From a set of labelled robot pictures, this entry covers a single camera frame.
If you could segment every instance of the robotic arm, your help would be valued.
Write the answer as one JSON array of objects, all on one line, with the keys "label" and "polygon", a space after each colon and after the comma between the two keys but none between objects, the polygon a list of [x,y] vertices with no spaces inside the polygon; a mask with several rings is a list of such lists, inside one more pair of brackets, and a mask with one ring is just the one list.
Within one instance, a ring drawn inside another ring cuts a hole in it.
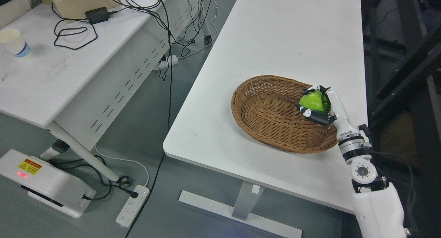
[{"label": "robotic arm", "polygon": [[397,190],[386,177],[378,175],[370,162],[372,156],[365,148],[371,145],[361,136],[359,127],[349,122],[337,92],[330,87],[313,86],[305,89],[302,95],[315,91],[328,97],[330,115],[300,104],[296,104],[296,107],[307,119],[322,125],[333,123],[337,128],[338,146],[352,177],[354,211],[363,238],[405,238],[410,235],[403,228],[404,211]]}]

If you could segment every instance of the caster wheel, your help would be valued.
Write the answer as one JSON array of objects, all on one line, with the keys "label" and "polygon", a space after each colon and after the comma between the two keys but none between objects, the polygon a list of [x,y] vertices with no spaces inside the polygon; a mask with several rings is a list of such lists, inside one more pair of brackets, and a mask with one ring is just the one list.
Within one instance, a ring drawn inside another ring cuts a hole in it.
[{"label": "caster wheel", "polygon": [[207,37],[204,38],[205,45],[209,45],[211,41],[212,41],[211,38],[207,38]]}]

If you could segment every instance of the paper cup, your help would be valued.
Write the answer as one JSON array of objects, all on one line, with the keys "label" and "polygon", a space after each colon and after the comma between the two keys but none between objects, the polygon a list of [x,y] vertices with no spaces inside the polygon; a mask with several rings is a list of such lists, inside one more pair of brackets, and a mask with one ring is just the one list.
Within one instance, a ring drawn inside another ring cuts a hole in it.
[{"label": "paper cup", "polygon": [[0,43],[18,59],[28,59],[32,53],[22,34],[17,29],[0,32]]}]

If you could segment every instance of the wicker basket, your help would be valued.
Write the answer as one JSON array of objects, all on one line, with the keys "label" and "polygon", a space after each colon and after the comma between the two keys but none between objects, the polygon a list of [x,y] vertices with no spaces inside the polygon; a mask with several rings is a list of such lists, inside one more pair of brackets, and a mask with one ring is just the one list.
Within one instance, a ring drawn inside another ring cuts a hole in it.
[{"label": "wicker basket", "polygon": [[248,79],[233,94],[237,124],[252,138],[296,153],[318,153],[337,144],[337,129],[307,120],[296,108],[311,85],[273,75]]}]

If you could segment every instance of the table surface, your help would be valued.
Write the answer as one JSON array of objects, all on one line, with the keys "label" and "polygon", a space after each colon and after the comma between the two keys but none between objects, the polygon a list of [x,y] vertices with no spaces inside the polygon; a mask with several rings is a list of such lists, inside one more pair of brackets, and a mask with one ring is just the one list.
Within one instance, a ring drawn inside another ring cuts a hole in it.
[{"label": "table surface", "polygon": [[[109,21],[95,24],[98,39],[73,51],[53,45],[53,29],[60,19],[50,6],[40,4],[32,9],[4,28],[19,29],[33,57],[19,61],[0,46],[0,112],[46,128],[150,17],[123,10],[112,15]],[[74,22],[67,26],[87,25]],[[65,39],[64,45],[78,47],[92,38],[93,30],[89,28],[86,37],[79,35],[61,40]]]},{"label": "table surface", "polygon": [[333,87],[353,124],[367,123],[360,0],[237,0],[163,147],[182,161],[353,213],[338,146],[276,149],[233,118],[236,87],[258,75]]}]

